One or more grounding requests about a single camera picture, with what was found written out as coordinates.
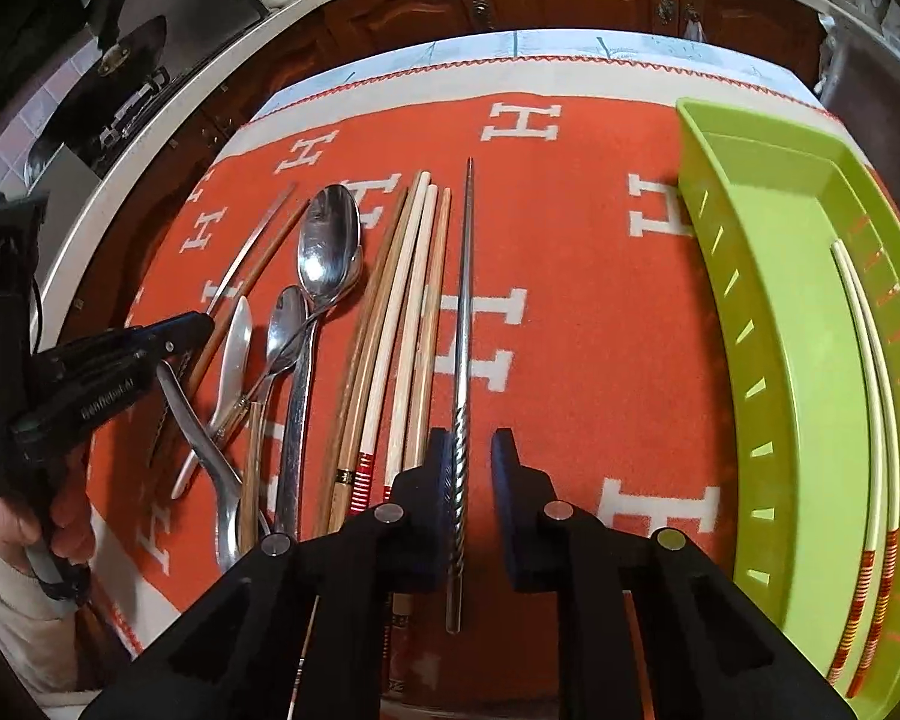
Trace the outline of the cream sleeve left forearm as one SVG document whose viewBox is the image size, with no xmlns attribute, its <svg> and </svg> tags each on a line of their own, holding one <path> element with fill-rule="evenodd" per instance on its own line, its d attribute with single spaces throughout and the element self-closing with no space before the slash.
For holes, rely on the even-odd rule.
<svg viewBox="0 0 900 720">
<path fill-rule="evenodd" d="M 87 608 L 61 611 L 1 556 L 0 650 L 46 718 L 79 718 L 130 663 L 109 626 Z"/>
</svg>

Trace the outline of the person left hand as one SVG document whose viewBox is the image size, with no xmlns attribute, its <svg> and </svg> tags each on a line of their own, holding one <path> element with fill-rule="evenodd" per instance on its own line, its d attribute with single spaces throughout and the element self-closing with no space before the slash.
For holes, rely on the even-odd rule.
<svg viewBox="0 0 900 720">
<path fill-rule="evenodd" d="M 57 556 L 74 564 L 87 564 L 95 551 L 91 501 L 87 496 L 89 444 L 78 445 L 66 457 L 68 476 L 58 489 L 48 514 L 50 534 L 41 531 L 41 518 L 20 500 L 0 499 L 0 557 L 9 566 L 30 575 L 25 550 L 39 541 Z"/>
</svg>

